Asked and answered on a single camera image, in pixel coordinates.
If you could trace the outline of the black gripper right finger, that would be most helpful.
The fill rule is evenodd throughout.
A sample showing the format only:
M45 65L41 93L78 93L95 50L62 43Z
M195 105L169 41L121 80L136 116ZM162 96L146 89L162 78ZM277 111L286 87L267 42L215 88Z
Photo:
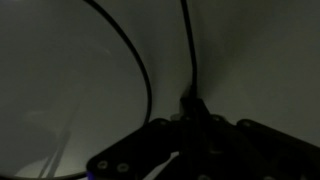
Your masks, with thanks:
M320 180L317 146L263 124L211 115L208 137L227 167L219 180Z

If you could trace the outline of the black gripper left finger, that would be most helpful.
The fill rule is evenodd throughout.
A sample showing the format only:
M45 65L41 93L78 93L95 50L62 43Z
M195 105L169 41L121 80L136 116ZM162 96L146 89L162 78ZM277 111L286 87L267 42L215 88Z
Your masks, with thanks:
M158 118L129 134L88 161L88 180L142 180L178 150L178 126Z

